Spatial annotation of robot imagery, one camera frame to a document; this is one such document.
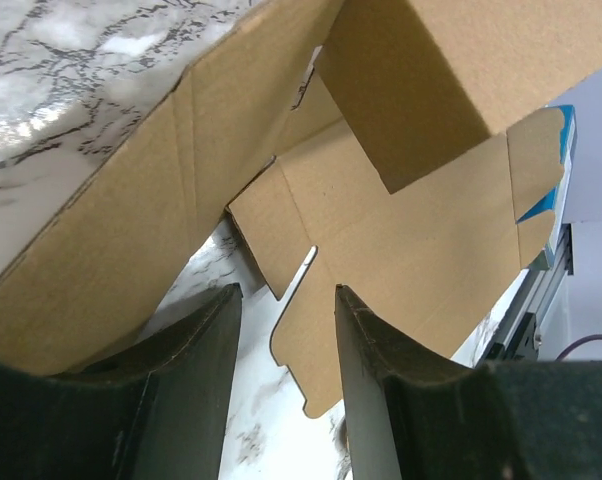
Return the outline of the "brown cardboard box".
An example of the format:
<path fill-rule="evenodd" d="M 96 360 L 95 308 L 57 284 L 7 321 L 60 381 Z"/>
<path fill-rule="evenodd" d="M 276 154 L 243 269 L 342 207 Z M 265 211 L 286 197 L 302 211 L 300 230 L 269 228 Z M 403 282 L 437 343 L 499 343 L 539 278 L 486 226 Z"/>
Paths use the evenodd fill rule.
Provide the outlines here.
<path fill-rule="evenodd" d="M 602 1 L 0 1 L 0 362 L 137 332 L 232 215 L 316 418 L 334 290 L 451 357 L 554 239 Z"/>

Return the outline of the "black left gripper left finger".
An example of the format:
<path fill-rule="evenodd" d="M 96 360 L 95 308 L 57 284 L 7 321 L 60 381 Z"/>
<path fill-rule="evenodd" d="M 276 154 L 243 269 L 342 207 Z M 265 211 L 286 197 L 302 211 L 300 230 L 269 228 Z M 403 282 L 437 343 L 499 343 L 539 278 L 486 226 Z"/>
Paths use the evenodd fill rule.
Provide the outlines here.
<path fill-rule="evenodd" d="M 242 316 L 238 284 L 78 373 L 0 363 L 0 479 L 214 479 Z"/>

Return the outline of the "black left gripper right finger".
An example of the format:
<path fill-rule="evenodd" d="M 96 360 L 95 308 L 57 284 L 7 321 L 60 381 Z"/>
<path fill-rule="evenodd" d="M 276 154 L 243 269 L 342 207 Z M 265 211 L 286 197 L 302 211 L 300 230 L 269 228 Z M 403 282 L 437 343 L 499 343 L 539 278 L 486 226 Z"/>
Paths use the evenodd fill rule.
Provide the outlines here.
<path fill-rule="evenodd" d="M 602 361 L 468 368 L 335 292 L 357 479 L 602 479 Z"/>

